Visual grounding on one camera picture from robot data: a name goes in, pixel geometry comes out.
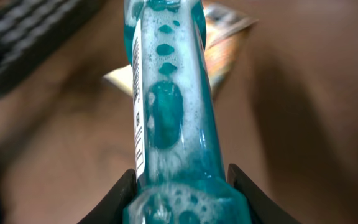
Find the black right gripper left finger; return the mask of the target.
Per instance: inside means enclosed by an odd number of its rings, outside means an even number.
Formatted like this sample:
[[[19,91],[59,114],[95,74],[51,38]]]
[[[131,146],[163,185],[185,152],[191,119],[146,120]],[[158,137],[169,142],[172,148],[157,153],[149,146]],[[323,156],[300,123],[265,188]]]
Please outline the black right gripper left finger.
[[[134,169],[126,170],[97,206],[78,223],[122,224],[124,209],[136,195],[135,178]]]

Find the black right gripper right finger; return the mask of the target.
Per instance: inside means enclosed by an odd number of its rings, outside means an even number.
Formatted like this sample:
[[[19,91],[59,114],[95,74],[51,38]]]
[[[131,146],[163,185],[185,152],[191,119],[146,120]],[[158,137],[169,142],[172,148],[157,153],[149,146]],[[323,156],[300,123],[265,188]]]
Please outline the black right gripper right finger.
[[[236,164],[229,164],[227,181],[248,200],[252,223],[300,224],[269,198]]]

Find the teal mouthwash bottle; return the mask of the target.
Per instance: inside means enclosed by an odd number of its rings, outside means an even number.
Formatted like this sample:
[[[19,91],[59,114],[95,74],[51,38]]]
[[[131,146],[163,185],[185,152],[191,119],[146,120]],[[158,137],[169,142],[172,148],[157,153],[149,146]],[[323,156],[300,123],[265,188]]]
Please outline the teal mouthwash bottle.
[[[204,61],[200,1],[126,0],[137,194],[124,223],[252,221],[225,179]]]

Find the yellow snack bag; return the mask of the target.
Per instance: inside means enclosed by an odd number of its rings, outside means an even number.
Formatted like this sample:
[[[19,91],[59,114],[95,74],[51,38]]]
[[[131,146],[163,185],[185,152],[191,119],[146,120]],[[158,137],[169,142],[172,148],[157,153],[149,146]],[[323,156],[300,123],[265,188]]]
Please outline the yellow snack bag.
[[[215,2],[202,1],[206,18],[205,68],[212,94],[231,71],[246,29],[257,19]],[[132,67],[113,70],[103,78],[132,96]]]

